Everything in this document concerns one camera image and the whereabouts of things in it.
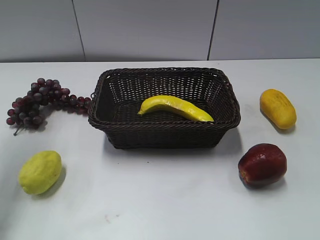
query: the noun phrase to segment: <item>banana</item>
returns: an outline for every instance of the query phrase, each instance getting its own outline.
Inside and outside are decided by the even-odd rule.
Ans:
[[[142,116],[158,110],[170,111],[191,121],[213,122],[213,118],[192,103],[175,96],[158,95],[143,101],[138,115]]]

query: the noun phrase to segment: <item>wicker basket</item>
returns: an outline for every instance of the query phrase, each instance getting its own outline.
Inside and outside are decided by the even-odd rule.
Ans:
[[[187,100],[214,122],[190,121],[166,111],[137,115],[141,103],[156,95]],[[117,149],[214,147],[240,120],[232,85],[214,68],[108,70],[98,80],[89,110],[89,123]]]

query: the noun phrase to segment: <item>white wall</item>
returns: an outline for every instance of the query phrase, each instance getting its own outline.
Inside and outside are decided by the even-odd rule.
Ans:
[[[320,58],[320,0],[220,0],[210,60]]]
[[[0,0],[0,62],[206,60],[216,6]],[[282,58],[320,58],[320,0],[219,1],[210,60]]]
[[[84,59],[71,0],[0,0],[0,62]]]
[[[217,0],[74,0],[87,61],[206,60]]]

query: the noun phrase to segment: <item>bunch of grapes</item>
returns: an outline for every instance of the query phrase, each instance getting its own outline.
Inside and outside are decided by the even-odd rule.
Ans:
[[[31,90],[26,96],[18,97],[12,103],[12,109],[7,112],[9,118],[6,123],[37,129],[44,121],[44,116],[40,114],[40,107],[48,104],[52,104],[56,110],[63,109],[68,110],[69,113],[87,114],[91,98],[69,94],[70,90],[61,88],[58,80],[39,78],[37,82],[31,84]]]

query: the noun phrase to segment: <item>apple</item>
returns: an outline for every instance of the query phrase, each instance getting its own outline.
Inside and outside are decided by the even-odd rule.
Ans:
[[[287,158],[279,147],[260,143],[251,147],[238,163],[239,175],[248,187],[277,182],[287,171]]]

